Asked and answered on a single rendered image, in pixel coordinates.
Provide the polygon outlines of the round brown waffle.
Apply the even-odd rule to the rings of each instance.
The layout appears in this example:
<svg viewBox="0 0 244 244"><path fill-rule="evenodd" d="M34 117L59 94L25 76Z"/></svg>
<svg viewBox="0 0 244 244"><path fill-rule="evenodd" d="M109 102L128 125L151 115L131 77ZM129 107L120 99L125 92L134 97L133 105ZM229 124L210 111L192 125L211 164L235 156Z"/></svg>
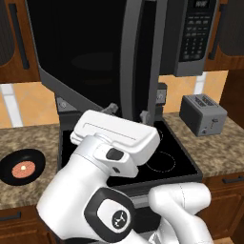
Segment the round brown waffle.
<svg viewBox="0 0 244 244"><path fill-rule="evenodd" d="M35 165L32 161L22 161L17 163L11 170L15 178L26 178L35 171Z"/></svg>

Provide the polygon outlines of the brown base cupboard door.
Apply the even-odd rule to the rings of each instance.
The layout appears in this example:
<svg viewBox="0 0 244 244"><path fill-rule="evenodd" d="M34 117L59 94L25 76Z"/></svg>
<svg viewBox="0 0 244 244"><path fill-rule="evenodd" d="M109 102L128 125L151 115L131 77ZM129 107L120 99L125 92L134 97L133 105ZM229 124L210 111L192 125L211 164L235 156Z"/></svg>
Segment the brown base cupboard door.
<svg viewBox="0 0 244 244"><path fill-rule="evenodd" d="M200 211L213 239L231 236L244 214L244 187L211 189L212 201Z"/></svg>

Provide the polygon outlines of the black microwave door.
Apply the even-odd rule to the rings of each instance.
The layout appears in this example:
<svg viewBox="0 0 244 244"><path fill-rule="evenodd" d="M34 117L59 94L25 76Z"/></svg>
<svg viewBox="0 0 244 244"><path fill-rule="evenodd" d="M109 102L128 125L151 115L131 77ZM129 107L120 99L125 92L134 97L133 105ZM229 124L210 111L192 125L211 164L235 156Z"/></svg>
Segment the black microwave door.
<svg viewBox="0 0 244 244"><path fill-rule="evenodd" d="M120 100L120 52L127 0L26 0L41 82L80 112ZM133 120L154 121L167 0L143 0L132 85Z"/></svg>

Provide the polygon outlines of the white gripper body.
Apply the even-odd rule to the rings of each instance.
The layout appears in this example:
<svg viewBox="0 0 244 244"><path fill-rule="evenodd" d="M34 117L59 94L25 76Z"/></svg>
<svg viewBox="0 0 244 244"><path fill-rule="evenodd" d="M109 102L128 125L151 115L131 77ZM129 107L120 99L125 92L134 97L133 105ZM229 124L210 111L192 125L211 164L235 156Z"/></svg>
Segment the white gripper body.
<svg viewBox="0 0 244 244"><path fill-rule="evenodd" d="M137 166L145 164L160 143L155 127L92 110L84 112L76 123L71 143L79 145L87 135L96 133L107 136L114 147L129 153Z"/></svg>

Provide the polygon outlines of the grey toaster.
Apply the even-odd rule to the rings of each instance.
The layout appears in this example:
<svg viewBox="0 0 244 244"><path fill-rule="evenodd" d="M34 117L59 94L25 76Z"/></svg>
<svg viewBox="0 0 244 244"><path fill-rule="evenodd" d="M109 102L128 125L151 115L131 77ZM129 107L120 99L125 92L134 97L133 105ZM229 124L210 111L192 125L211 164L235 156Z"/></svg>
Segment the grey toaster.
<svg viewBox="0 0 244 244"><path fill-rule="evenodd" d="M221 134L227 111L207 94L184 95L179 117L197 137Z"/></svg>

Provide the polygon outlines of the dark brown tall cupboard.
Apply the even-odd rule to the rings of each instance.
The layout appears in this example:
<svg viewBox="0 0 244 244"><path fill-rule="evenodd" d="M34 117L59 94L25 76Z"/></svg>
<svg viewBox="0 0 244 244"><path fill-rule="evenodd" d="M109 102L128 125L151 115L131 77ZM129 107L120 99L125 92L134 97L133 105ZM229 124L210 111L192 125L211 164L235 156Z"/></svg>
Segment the dark brown tall cupboard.
<svg viewBox="0 0 244 244"><path fill-rule="evenodd" d="M244 70L229 71L219 104L244 129Z"/></svg>

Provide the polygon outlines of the black oven door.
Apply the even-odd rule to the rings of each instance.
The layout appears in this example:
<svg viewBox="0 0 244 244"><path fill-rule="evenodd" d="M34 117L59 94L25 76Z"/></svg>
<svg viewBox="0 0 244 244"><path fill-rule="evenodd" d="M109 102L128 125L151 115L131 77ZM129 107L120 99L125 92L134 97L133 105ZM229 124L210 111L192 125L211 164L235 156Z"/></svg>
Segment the black oven door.
<svg viewBox="0 0 244 244"><path fill-rule="evenodd" d="M160 224L161 216L150 208L148 196L131 196L131 201L135 208L134 230L140 234L155 231Z"/></svg>

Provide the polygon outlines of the brown drawer front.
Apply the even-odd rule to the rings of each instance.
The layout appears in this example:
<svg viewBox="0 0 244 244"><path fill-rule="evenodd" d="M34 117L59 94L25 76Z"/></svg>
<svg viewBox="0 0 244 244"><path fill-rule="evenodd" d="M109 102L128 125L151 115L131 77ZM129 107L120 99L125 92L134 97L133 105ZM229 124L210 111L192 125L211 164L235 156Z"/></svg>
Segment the brown drawer front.
<svg viewBox="0 0 244 244"><path fill-rule="evenodd" d="M0 216L21 212L21 218L0 222L0 244L56 244L34 205L0 210Z"/></svg>
<svg viewBox="0 0 244 244"><path fill-rule="evenodd" d="M244 181L231 183L231 184L224 184L222 182L222 178L233 179L233 178L237 178L239 175L244 176L244 173L231 173L231 174L206 177L203 179L203 183L211 191L227 190L227 189L232 189L232 188L236 188L236 187L244 187Z"/></svg>

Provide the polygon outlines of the brown wall cupboard door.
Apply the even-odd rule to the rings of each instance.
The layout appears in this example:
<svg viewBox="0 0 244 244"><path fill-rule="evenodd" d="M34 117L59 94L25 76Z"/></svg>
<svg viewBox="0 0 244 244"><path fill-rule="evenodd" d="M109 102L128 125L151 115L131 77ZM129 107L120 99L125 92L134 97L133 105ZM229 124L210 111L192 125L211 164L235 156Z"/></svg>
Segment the brown wall cupboard door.
<svg viewBox="0 0 244 244"><path fill-rule="evenodd" d="M28 70L23 69L10 16L9 3L14 3L17 7L19 26L30 64ZM36 82L39 80L26 0L0 0L0 84Z"/></svg>
<svg viewBox="0 0 244 244"><path fill-rule="evenodd" d="M220 4L227 4L223 28L214 60L208 59L219 22ZM205 71L244 69L244 0L217 0L213 28L208 46Z"/></svg>

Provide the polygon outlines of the grey microwave oven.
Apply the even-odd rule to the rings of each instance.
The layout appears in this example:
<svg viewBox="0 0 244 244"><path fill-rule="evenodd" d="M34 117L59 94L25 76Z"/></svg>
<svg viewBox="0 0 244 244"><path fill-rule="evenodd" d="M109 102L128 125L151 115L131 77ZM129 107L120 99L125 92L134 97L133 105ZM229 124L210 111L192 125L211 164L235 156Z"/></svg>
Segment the grey microwave oven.
<svg viewBox="0 0 244 244"><path fill-rule="evenodd" d="M168 0L161 75L202 74L217 6L218 0Z"/></svg>

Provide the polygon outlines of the black hob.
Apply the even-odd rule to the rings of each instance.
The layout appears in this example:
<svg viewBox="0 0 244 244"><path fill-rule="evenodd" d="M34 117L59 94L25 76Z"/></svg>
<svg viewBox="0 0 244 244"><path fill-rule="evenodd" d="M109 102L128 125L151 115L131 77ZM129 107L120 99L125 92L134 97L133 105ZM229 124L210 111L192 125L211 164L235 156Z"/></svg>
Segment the black hob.
<svg viewBox="0 0 244 244"><path fill-rule="evenodd" d="M76 146L71 143L70 135L76 122L83 114L67 102L63 109L59 103L65 101L61 96L55 96L56 108L60 121L58 169L65 167ZM202 172L193 162L189 153L176 138L173 130L162 118L154 121L160 134L161 142L150 160L139 167L136 178L110 177L109 187L126 193L128 196L146 194L151 187L162 184L201 182Z"/></svg>

